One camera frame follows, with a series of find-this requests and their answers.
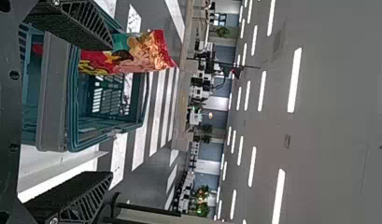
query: ceiling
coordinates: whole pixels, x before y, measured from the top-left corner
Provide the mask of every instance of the ceiling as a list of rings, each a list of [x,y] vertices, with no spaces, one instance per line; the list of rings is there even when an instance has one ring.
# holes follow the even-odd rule
[[[221,219],[272,223],[277,174],[283,169],[280,224],[382,223],[382,1],[276,0],[273,32],[267,36],[270,6],[270,0],[253,0],[250,23],[238,41],[242,57],[248,43],[246,64],[262,69],[246,69],[233,83],[228,128],[236,130],[237,137],[234,154],[225,144],[228,166],[225,181],[220,181]],[[246,22],[248,7],[243,11]],[[259,32],[251,56],[255,25]],[[298,48],[302,60],[295,111],[288,113]],[[262,71],[267,76],[258,112]],[[289,148],[284,146],[286,134]],[[244,146],[238,166],[240,136]],[[250,188],[253,147],[258,153]]]

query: tiled floor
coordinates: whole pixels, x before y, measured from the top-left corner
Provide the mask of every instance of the tiled floor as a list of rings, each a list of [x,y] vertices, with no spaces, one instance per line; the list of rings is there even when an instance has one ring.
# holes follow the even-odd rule
[[[130,4],[141,17],[141,32],[164,29],[170,54],[179,63],[182,47],[180,32],[167,7],[176,3],[169,0],[118,1],[115,19],[123,28],[127,24]],[[186,1],[179,0],[178,5],[182,18],[185,18]],[[98,170],[111,170],[112,149],[117,144],[120,153],[115,153],[114,157],[125,153],[124,169],[116,172],[116,175],[123,175],[123,180],[110,191],[110,195],[120,191],[120,199],[124,202],[130,200],[133,204],[164,208],[186,161],[186,153],[173,152],[168,147],[175,122],[179,70],[173,68],[149,75],[150,100],[145,125],[121,136],[121,143],[110,141],[100,145],[100,150],[109,153],[99,160]]]

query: ceiling light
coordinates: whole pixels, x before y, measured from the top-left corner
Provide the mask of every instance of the ceiling light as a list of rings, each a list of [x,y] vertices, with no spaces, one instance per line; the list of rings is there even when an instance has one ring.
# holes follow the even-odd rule
[[[231,106],[232,106],[232,93],[229,94],[229,104],[228,104],[228,110],[231,110]]]
[[[232,149],[231,153],[234,154],[234,145],[236,143],[236,130],[233,131],[233,139],[232,139]]]
[[[237,166],[240,166],[241,164],[241,156],[243,154],[243,139],[244,137],[240,137],[240,143],[239,143],[239,154],[237,155]]]
[[[266,71],[262,72],[262,79],[261,79],[261,90],[260,90],[260,101],[258,102],[258,111],[262,111],[263,107],[263,97],[264,97],[264,88],[266,84]]]
[[[237,55],[237,66],[240,66],[240,54],[239,55]]]
[[[252,37],[251,55],[254,56],[255,48],[257,47],[257,37],[258,37],[258,25],[254,26],[254,36]]]
[[[228,168],[228,162],[225,162],[225,165],[223,166],[223,175],[222,175],[222,181],[225,181],[226,179],[226,169]]]
[[[249,0],[248,18],[247,18],[248,24],[251,22],[251,14],[252,14],[252,0]]]
[[[234,189],[233,195],[232,195],[231,220],[233,220],[233,217],[234,217],[234,207],[236,206],[236,195],[237,195],[237,191]]]
[[[218,219],[220,219],[220,210],[222,209],[222,200],[219,200],[218,204]]]
[[[240,16],[239,16],[239,22],[243,19],[243,6],[240,7]]]
[[[246,65],[246,57],[247,57],[247,43],[244,43],[243,48],[243,66]]]
[[[231,144],[231,134],[232,134],[232,126],[229,127],[229,131],[228,131],[228,139],[226,140],[227,146]]]
[[[276,7],[276,0],[271,0],[269,22],[268,22],[268,26],[267,26],[267,36],[270,36],[272,34],[273,19],[275,18],[275,7]]]
[[[243,19],[241,22],[240,39],[243,39],[243,36],[244,36],[244,25],[246,25],[246,20]]]
[[[240,109],[240,100],[241,100],[241,87],[239,87],[239,92],[237,93],[237,107],[236,110]]]
[[[249,165],[249,172],[248,172],[248,186],[252,187],[252,181],[254,179],[254,170],[255,170],[255,162],[257,159],[257,148],[252,148],[252,154],[251,154],[251,164]]]
[[[219,201],[219,194],[220,194],[220,187],[218,187],[218,191],[217,191],[217,202]]]
[[[290,77],[290,96],[287,112],[295,111],[296,92],[298,91],[299,70],[301,68],[302,48],[293,53],[292,75]]]
[[[248,101],[249,101],[249,88],[251,88],[251,81],[247,83],[247,90],[246,90],[246,101],[244,102],[244,110],[248,110]]]
[[[283,200],[285,181],[286,181],[286,172],[280,169],[278,171],[275,207],[273,208],[272,224],[278,224],[280,222],[281,204]]]
[[[225,162],[225,153],[222,153],[222,160],[220,161],[220,170],[223,170],[223,163]]]

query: teal basket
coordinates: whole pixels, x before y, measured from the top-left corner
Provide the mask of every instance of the teal basket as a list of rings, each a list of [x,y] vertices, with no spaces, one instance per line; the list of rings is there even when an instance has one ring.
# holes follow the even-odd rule
[[[120,25],[101,11],[111,33],[123,33]],[[22,142],[34,145],[38,123],[41,59],[33,54],[32,44],[43,42],[44,36],[26,24],[21,26],[19,36],[23,66]],[[68,60],[64,134],[66,149],[70,152],[80,152],[114,138],[117,133],[127,133],[141,127],[149,97],[149,76],[80,74],[79,58],[80,49],[72,46]]]

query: plastic bag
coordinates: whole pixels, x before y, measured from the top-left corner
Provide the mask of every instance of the plastic bag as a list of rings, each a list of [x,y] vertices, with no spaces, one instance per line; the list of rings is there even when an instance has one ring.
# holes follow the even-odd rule
[[[177,66],[167,51],[163,30],[112,37],[112,51],[81,52],[79,72],[94,76],[116,75],[160,71]]]

